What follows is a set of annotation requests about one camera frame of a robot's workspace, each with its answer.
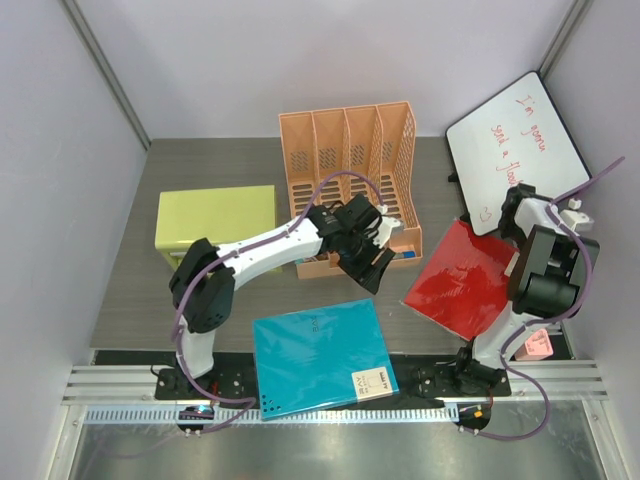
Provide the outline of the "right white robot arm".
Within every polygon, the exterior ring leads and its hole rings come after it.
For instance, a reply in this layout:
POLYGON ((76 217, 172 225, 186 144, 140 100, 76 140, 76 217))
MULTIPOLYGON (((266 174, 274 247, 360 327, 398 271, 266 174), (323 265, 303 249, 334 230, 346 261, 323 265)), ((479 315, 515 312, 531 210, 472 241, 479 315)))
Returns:
POLYGON ((509 274, 507 304, 493 324, 462 347, 451 371, 457 391, 489 393, 507 381, 514 353, 539 330, 574 316, 590 287, 599 243, 584 238, 594 219, 578 199, 565 209, 536 188, 519 184, 507 191, 498 229, 519 252, 509 274))

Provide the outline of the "teal A4 folder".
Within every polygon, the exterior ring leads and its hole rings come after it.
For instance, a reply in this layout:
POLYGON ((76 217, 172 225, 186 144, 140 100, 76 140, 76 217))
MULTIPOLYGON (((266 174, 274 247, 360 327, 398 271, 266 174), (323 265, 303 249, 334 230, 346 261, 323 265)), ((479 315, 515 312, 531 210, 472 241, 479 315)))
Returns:
POLYGON ((259 319, 253 338, 264 421, 399 392, 371 299, 259 319))

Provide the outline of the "green metal drawer cabinet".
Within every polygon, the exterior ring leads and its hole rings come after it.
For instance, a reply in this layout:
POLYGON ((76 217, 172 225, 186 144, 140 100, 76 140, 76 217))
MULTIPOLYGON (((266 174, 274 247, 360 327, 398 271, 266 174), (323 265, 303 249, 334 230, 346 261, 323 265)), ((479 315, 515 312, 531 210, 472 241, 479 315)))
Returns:
POLYGON ((273 185, 165 191, 159 195, 155 249, 176 269, 191 244, 238 242, 276 228, 273 185))

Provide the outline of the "orange plastic file organizer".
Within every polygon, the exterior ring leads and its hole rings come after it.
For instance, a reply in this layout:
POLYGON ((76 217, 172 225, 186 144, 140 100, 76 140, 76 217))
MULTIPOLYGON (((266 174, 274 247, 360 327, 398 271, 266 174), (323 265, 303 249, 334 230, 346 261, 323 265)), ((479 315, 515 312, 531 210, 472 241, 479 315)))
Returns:
POLYGON ((388 247, 395 253, 414 251, 415 258, 393 259, 391 268, 414 266, 423 257, 422 229, 411 196, 416 121, 406 101, 279 115, 290 214, 302 213, 317 186, 331 174, 349 170, 327 182, 315 200, 332 206, 357 194, 373 204, 384 202, 388 215, 404 229, 394 233, 388 247))

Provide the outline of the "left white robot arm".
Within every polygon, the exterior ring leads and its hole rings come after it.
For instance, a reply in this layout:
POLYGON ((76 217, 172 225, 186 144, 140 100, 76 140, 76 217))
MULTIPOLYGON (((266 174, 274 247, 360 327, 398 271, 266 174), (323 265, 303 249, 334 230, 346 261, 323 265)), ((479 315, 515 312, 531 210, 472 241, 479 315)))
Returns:
POLYGON ((239 288, 285 264, 336 254, 338 268, 376 294, 395 256, 388 242, 402 228, 386 205, 375 206, 358 194, 335 208, 310 204, 290 222, 244 241, 195 241, 169 282, 179 388, 193 399, 211 391, 215 332, 230 317, 239 288))

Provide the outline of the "blue and grey marker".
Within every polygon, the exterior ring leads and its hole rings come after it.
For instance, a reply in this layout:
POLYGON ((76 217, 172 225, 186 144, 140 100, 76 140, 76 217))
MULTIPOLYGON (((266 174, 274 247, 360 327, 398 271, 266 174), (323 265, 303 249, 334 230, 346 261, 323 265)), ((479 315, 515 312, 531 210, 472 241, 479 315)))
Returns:
POLYGON ((416 254, 414 251, 404 251, 404 252, 396 253, 394 256, 394 259, 410 259, 415 257, 416 257, 416 254))

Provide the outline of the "red A4 folder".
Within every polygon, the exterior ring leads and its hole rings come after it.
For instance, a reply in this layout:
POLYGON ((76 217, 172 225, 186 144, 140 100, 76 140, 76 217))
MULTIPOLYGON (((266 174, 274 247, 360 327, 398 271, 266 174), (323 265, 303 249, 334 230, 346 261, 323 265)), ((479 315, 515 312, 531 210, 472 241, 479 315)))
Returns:
POLYGON ((469 341, 485 332, 507 303, 506 274, 518 249, 494 236, 477 236, 454 221, 403 304, 469 341))

